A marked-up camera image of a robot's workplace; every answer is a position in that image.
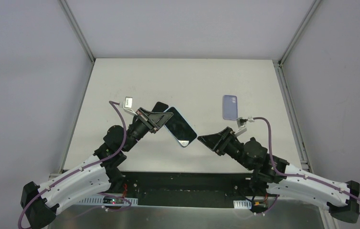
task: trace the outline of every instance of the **phone case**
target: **phone case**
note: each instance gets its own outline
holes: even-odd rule
[[[238,118],[238,98],[235,95],[223,96],[222,117],[225,120],[236,120]]]

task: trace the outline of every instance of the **smartphone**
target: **smartphone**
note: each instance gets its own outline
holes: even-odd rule
[[[186,147],[197,138],[197,134],[193,128],[174,107],[167,109],[165,112],[172,112],[174,114],[166,122],[165,127],[177,140],[180,146]]]
[[[238,98],[235,95],[223,96],[222,117],[225,120],[238,119]]]

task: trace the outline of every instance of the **white wall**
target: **white wall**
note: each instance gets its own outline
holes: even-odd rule
[[[57,169],[90,68],[57,1],[0,1],[0,229]]]
[[[313,0],[68,0],[97,58],[280,59]]]
[[[325,0],[284,71],[315,172],[360,182],[360,1]]]

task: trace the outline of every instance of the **phone screen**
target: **phone screen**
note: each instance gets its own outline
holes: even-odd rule
[[[182,147],[188,146],[194,139],[197,138],[197,134],[174,107],[169,108],[166,112],[172,112],[174,114],[166,122],[166,128],[171,132]]]

